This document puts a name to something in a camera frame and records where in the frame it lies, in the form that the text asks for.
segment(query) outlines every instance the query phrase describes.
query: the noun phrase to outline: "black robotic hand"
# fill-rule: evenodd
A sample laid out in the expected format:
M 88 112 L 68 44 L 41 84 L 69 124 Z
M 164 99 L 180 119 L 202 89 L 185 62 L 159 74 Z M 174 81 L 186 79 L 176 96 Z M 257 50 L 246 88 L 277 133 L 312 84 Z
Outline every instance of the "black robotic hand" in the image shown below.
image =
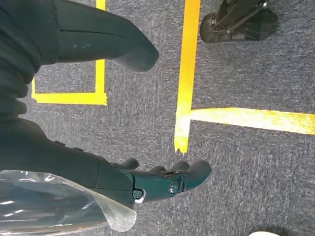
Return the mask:
M 147 71 L 159 53 L 126 19 L 68 0 L 0 1 L 0 171 L 51 173 L 132 208 L 134 202 L 171 198 L 196 187 L 211 172 L 206 162 L 179 162 L 166 171 L 136 171 L 48 139 L 37 124 L 18 115 L 17 100 L 42 65 L 110 59 L 135 71 Z
M 168 171 L 162 166 L 156 166 L 148 172 L 136 171 L 139 164 L 135 159 L 112 165 L 134 180 L 133 197 L 136 203 L 171 198 L 193 189 L 207 179 L 212 171 L 205 161 L 198 161 L 192 166 L 180 161 Z

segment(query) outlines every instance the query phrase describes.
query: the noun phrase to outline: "robotic hand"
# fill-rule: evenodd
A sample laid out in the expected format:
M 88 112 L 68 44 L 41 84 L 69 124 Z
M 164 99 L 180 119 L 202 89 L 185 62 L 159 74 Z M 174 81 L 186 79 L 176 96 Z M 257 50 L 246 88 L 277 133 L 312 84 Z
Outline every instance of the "robotic hand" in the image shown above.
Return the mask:
M 42 65 L 110 59 L 134 71 L 151 69 L 158 51 L 130 21 L 68 0 L 3 0 L 0 21 L 0 171 L 51 173 L 128 208 L 190 190 L 211 173 L 205 161 L 148 172 L 135 170 L 134 159 L 110 163 L 51 141 L 18 116 L 26 108 L 17 98 L 26 96 Z

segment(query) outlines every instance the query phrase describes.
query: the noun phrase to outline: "gray carpet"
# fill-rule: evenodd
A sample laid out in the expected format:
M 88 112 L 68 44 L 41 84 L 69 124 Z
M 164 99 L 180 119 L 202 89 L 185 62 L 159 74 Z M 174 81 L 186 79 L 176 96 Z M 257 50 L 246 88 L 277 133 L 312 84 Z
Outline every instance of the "gray carpet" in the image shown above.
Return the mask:
M 94 2 L 79 1 L 94 5 Z M 200 19 L 221 0 L 202 0 Z M 262 42 L 199 42 L 193 108 L 244 107 L 315 113 L 315 2 L 273 0 L 277 32 Z M 82 236 L 281 236 L 315 232 L 315 136 L 193 121 L 187 156 L 175 154 L 184 0 L 107 0 L 160 52 L 148 73 L 107 63 L 108 106 L 36 104 L 26 118 L 48 137 L 142 169 L 180 159 L 208 161 L 202 186 L 171 200 L 137 205 L 129 232 L 110 228 Z M 43 67 L 37 92 L 93 91 L 93 62 Z

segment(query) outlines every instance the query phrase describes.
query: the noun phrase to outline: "yellow tape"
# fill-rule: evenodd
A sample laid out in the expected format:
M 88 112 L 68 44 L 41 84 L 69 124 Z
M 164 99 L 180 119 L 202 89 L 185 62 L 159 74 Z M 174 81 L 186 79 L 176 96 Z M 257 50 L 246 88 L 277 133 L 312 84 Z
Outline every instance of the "yellow tape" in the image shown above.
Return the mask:
M 106 0 L 96 0 L 96 7 L 105 10 Z M 32 98 L 38 103 L 106 106 L 107 96 L 105 93 L 105 60 L 97 60 L 95 63 L 95 92 L 94 93 L 36 93 L 34 78 L 32 82 Z
M 231 124 L 260 129 L 315 134 L 315 115 L 246 108 L 192 110 L 193 120 Z
M 186 0 L 184 15 L 183 36 L 178 86 L 178 110 L 174 144 L 178 149 L 187 151 L 190 113 L 193 101 L 195 77 L 196 53 L 197 49 L 200 0 Z

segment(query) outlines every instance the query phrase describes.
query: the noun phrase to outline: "prosthetic hand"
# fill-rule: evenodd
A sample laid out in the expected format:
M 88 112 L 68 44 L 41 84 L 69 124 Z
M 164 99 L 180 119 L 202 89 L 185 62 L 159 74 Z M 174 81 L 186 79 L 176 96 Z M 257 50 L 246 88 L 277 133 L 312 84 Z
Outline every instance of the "prosthetic hand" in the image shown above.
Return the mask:
M 0 21 L 0 171 L 51 173 L 129 208 L 171 198 L 210 174 L 205 161 L 136 171 L 136 160 L 110 163 L 68 148 L 18 117 L 26 108 L 17 98 L 26 96 L 26 85 L 42 65 L 110 59 L 134 71 L 151 69 L 158 51 L 132 23 L 67 0 L 2 0 Z

